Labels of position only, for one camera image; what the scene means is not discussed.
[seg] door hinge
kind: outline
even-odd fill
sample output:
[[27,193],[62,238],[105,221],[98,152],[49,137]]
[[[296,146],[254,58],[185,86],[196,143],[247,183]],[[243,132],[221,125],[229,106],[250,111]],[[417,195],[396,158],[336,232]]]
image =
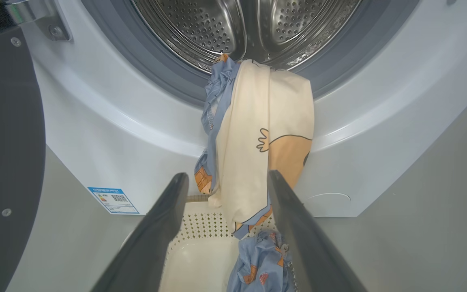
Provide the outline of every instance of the door hinge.
[[35,22],[41,32],[52,41],[71,39],[55,0],[7,0],[4,8],[15,24]]

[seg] cartoon hand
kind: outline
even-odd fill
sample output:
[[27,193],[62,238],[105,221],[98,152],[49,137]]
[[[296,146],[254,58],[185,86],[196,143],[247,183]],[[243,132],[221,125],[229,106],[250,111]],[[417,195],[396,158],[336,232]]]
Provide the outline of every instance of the cartoon hand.
[[268,130],[261,128],[261,134],[263,135],[261,138],[259,138],[259,142],[262,144],[257,145],[257,149],[261,152],[265,152],[269,150],[269,132]]

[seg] floor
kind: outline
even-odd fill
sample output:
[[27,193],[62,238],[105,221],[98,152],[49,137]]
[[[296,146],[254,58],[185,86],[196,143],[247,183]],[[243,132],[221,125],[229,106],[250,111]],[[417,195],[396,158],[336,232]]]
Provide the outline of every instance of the floor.
[[[108,214],[48,149],[7,291],[89,291],[139,220]],[[369,291],[467,290],[467,109],[359,217],[316,220]]]

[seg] blue and white sticker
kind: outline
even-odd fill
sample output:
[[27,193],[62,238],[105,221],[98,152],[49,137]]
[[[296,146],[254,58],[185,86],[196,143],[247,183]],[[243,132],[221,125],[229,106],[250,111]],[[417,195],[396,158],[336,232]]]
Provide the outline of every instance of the blue and white sticker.
[[95,198],[113,214],[139,214],[121,189],[88,187]]

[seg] crumpled blue cloth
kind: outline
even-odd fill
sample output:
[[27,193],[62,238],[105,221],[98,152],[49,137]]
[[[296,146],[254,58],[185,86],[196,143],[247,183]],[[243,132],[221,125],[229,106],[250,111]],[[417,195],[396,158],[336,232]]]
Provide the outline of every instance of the crumpled blue cloth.
[[294,292],[291,254],[280,233],[261,231],[239,241],[227,292]]
[[219,61],[213,64],[212,74],[205,86],[206,101],[201,123],[208,135],[208,144],[196,163],[194,173],[196,174],[203,167],[205,172],[212,176],[212,184],[209,191],[201,191],[202,193],[210,193],[215,188],[215,139],[219,133],[226,109],[230,106],[232,90],[239,67],[240,64],[235,63],[231,58],[226,59],[225,62]]

